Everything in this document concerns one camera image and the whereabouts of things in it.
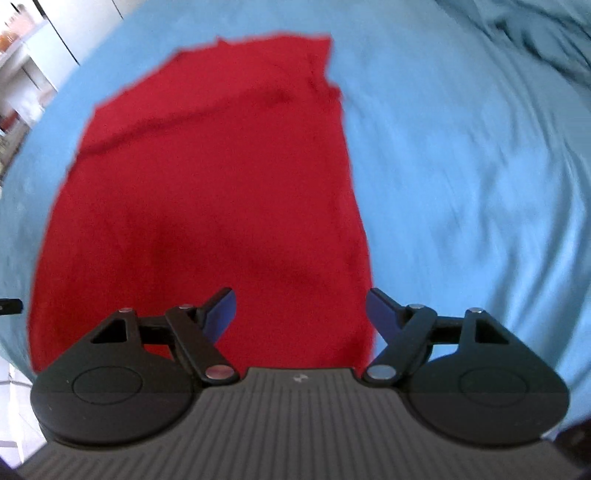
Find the bed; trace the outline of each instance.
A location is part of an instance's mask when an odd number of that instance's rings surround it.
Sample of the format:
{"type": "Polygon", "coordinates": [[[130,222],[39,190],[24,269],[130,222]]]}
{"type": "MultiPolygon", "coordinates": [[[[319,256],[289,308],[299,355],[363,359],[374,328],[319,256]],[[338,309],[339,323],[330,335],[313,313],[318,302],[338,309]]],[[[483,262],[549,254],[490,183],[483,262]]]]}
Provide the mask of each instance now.
{"type": "Polygon", "coordinates": [[[148,0],[68,81],[5,179],[0,295],[25,313],[2,319],[0,355],[34,376],[36,260],[97,103],[181,47],[329,33],[374,284],[440,314],[484,307],[568,384],[561,427],[588,416],[590,19],[582,0],[148,0]]]}

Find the triangular cutout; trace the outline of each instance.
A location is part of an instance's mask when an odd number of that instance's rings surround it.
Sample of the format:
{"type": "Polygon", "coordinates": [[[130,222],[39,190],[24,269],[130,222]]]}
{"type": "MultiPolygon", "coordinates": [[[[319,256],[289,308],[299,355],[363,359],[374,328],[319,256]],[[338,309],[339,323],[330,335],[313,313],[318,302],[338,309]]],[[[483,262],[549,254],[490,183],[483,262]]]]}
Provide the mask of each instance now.
{"type": "Polygon", "coordinates": [[[125,320],[115,319],[92,340],[92,343],[123,343],[126,341],[125,320]]]}
{"type": "Polygon", "coordinates": [[[494,326],[482,319],[476,321],[476,343],[509,345],[508,340],[494,326]]]}

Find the red towel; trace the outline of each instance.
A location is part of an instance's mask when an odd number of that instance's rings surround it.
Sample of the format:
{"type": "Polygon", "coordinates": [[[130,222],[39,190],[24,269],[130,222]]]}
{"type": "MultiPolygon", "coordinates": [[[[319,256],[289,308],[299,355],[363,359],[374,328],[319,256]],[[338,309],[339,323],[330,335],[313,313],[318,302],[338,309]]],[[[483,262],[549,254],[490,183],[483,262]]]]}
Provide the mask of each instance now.
{"type": "Polygon", "coordinates": [[[47,367],[121,307],[238,298],[218,342],[248,366],[363,368],[368,247],[328,38],[182,51],[102,105],[48,226],[29,334],[47,367]]]}

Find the circular cap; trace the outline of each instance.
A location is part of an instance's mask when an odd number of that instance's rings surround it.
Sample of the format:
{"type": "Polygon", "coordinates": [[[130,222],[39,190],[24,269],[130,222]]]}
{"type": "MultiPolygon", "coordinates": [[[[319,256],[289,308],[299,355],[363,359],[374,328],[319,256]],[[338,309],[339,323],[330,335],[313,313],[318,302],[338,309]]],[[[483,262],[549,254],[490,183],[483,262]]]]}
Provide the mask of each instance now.
{"type": "Polygon", "coordinates": [[[374,380],[392,380],[396,377],[396,369],[390,365],[372,365],[367,369],[367,375],[374,380]]]}
{"type": "Polygon", "coordinates": [[[214,365],[205,370],[205,376],[211,380],[227,380],[234,374],[234,369],[229,365],[214,365]]]}
{"type": "Polygon", "coordinates": [[[527,393],[527,384],[502,368],[480,368],[460,377],[460,391],[470,400],[487,407],[508,407],[519,403],[527,393]],[[502,385],[490,393],[491,385],[502,385]]]}
{"type": "Polygon", "coordinates": [[[76,396],[94,405],[113,405],[133,397],[142,388],[142,378],[124,367],[99,367],[80,375],[72,389],[76,396]]]}

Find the metal pin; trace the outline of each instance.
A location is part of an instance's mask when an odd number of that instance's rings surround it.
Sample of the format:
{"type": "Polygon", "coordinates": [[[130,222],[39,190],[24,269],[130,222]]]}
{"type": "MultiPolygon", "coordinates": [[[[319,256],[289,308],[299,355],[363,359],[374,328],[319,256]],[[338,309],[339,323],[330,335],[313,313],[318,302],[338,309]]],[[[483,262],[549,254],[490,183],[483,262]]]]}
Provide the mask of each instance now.
{"type": "Polygon", "coordinates": [[[392,380],[396,377],[396,369],[390,365],[372,365],[367,369],[367,375],[374,380],[392,380]]]}
{"type": "Polygon", "coordinates": [[[234,374],[234,369],[230,365],[213,365],[205,370],[205,376],[211,380],[227,380],[234,374]]]}

